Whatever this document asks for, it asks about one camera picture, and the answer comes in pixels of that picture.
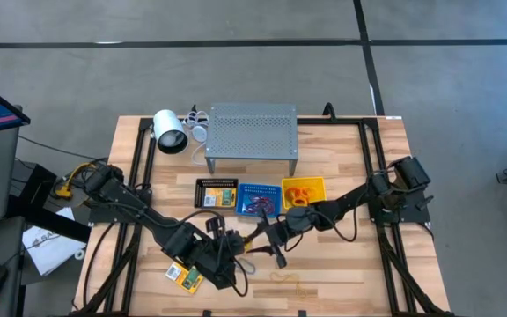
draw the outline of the sticker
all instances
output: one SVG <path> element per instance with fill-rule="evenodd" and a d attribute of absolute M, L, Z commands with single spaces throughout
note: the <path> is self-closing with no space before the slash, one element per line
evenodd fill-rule
<path fill-rule="evenodd" d="M 201 273 L 199 273 L 195 267 L 186 269 L 177 262 L 172 263 L 165 275 L 167 278 L 173 280 L 180 288 L 191 294 L 195 294 L 203 280 Z"/>
<path fill-rule="evenodd" d="M 204 202 L 202 203 L 204 207 L 214 207 L 217 205 L 217 197 L 213 195 L 204 196 Z"/>
<path fill-rule="evenodd" d="M 172 281 L 175 281 L 177 279 L 177 277 L 179 277 L 179 275 L 181 274 L 181 269 L 178 268 L 177 266 L 175 266 L 175 263 L 172 264 L 171 267 L 169 267 L 169 270 L 167 270 L 167 272 L 165 273 L 165 276 L 167 276 L 167 278 L 171 279 Z"/>
<path fill-rule="evenodd" d="M 236 188 L 206 188 L 203 207 L 230 208 L 236 206 Z"/>

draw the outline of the table leg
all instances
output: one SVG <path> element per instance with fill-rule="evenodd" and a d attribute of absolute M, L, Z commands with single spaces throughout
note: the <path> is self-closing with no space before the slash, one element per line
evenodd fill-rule
<path fill-rule="evenodd" d="M 292 159 L 289 161 L 289 176 L 292 176 L 295 174 L 295 169 L 297 168 L 297 161 L 295 159 Z"/>
<path fill-rule="evenodd" d="M 209 167 L 209 173 L 215 173 L 215 160 L 213 158 L 207 158 L 207 166 Z"/>

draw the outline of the white paper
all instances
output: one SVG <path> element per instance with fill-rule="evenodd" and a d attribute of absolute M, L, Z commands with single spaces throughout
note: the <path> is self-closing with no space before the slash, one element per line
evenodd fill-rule
<path fill-rule="evenodd" d="M 56 212 L 56 215 L 74 220 L 74 214 L 70 207 L 61 209 Z M 31 255 L 31 258 L 33 258 L 36 269 L 42 276 L 50 274 L 50 272 L 66 262 L 77 250 L 85 247 L 85 243 L 83 242 L 65 237 L 55 237 L 55 233 L 37 226 L 23 232 L 23 244 L 25 247 L 39 244 L 37 247 L 31 247 L 27 251 Z"/>

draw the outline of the blue plastic tray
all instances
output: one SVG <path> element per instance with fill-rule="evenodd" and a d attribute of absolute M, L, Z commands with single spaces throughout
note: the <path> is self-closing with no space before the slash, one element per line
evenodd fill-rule
<path fill-rule="evenodd" d="M 239 184 L 236 214 L 258 217 L 258 211 L 265 208 L 268 217 L 281 212 L 281 187 L 261 184 Z"/>

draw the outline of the wooden tabletop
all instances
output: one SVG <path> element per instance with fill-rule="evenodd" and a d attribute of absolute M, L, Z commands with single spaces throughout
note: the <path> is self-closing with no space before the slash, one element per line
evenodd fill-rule
<path fill-rule="evenodd" d="M 119 118 L 114 135 L 109 164 L 118 166 L 129 175 L 136 145 L 140 116 Z M 406 131 L 401 119 L 378 118 L 380 135 L 386 161 L 389 163 L 410 154 Z M 371 155 L 378 169 L 371 132 L 368 131 Z M 143 175 L 146 137 L 139 169 L 139 183 Z M 191 144 L 183 153 L 166 155 L 156 149 L 151 176 L 153 190 L 152 207 L 167 217 L 185 217 L 195 210 L 193 198 L 197 178 L 238 178 L 240 182 L 280 185 L 287 177 L 288 166 L 284 161 L 229 160 L 217 161 L 216 174 L 209 175 L 206 166 L 191 163 L 191 153 L 197 144 Z M 335 199 L 365 182 L 365 169 L 359 132 L 350 125 L 299 125 L 299 158 L 295 177 L 323 176 L 327 198 Z M 224 211 L 226 227 L 247 235 L 255 228 L 249 217 L 236 217 Z M 204 229 L 205 217 L 191 220 Z M 276 268 L 275 257 L 266 254 L 246 254 L 257 271 L 248 276 L 249 292 L 240 298 L 232 288 L 217 290 L 204 281 L 195 295 L 182 290 L 165 277 L 173 262 L 164 255 L 151 233 L 144 229 L 130 315 L 201 315 L 209 309 L 213 315 L 297 315 L 306 310 L 308 315 L 389 315 L 386 285 L 380 260 L 377 234 L 369 220 L 366 205 L 357 210 L 359 234 L 353 243 L 344 242 L 333 230 L 306 233 L 303 241 L 289 253 L 284 253 L 288 265 Z M 88 243 L 77 286 L 75 302 L 82 306 L 85 272 L 97 240 L 107 225 L 95 225 Z M 338 223 L 338 229 L 350 237 L 353 234 L 352 213 Z M 409 270 L 430 298 L 444 310 L 449 309 L 436 252 L 431 237 L 415 224 L 400 225 L 408 258 Z M 110 272 L 118 225 L 104 239 L 92 266 L 89 295 L 97 291 Z M 259 237 L 253 246 L 267 244 Z M 290 275 L 284 282 L 280 277 Z M 405 309 L 401 280 L 394 274 L 400 309 Z M 244 289 L 243 275 L 237 271 L 238 288 Z M 117 285 L 114 309 L 121 305 L 124 274 Z"/>

